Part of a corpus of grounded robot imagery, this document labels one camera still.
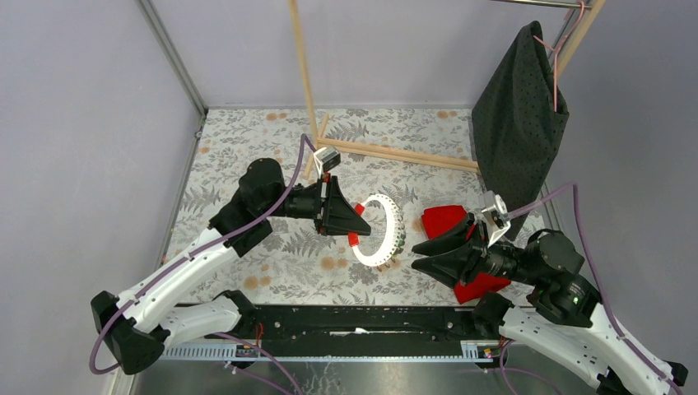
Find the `large keyring with red handle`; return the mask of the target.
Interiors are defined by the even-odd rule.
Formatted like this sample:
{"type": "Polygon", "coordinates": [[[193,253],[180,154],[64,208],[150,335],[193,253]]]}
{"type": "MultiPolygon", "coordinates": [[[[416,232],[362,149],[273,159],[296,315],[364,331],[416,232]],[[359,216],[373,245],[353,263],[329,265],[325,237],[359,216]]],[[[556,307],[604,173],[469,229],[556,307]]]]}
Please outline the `large keyring with red handle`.
{"type": "Polygon", "coordinates": [[[350,232],[347,241],[356,260],[365,267],[381,267],[394,260],[406,244],[406,230],[403,213],[398,204],[384,194],[372,194],[355,206],[355,211],[362,218],[365,209],[374,203],[383,211],[381,219],[384,224],[379,227],[382,239],[372,253],[365,253],[361,247],[361,237],[356,232],[350,232]]]}

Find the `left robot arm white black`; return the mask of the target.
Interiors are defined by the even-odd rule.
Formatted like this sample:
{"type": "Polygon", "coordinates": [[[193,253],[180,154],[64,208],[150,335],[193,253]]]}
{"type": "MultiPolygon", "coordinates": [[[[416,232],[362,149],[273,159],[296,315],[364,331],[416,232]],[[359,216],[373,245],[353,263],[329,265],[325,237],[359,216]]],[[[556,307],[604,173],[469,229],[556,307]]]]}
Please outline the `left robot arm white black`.
{"type": "Polygon", "coordinates": [[[256,309],[239,290],[180,308],[179,302],[206,277],[233,263],[271,233],[269,217],[311,220],[323,236],[369,235],[370,225],[344,198],[337,177],[314,184],[285,184],[280,164],[253,161],[233,198],[181,253],[127,290],[102,291],[91,301],[98,342],[125,374],[142,372],[165,350],[218,332],[244,338],[258,329],[256,309]]]}

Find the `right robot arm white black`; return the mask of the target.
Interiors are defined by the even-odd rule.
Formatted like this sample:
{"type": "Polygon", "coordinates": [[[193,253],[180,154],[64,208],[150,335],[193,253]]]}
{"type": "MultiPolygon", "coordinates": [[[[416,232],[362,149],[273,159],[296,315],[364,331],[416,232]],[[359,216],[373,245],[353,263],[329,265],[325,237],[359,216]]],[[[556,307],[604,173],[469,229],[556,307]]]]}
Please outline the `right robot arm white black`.
{"type": "Polygon", "coordinates": [[[687,368],[638,345],[605,310],[599,290],[580,274],[584,257],[559,230],[539,230],[525,247],[491,241],[467,216],[452,230],[412,247],[412,268],[454,288],[486,274],[533,287],[532,310],[488,291],[472,312],[473,331],[521,343],[566,367],[598,394],[668,394],[687,368]]]}

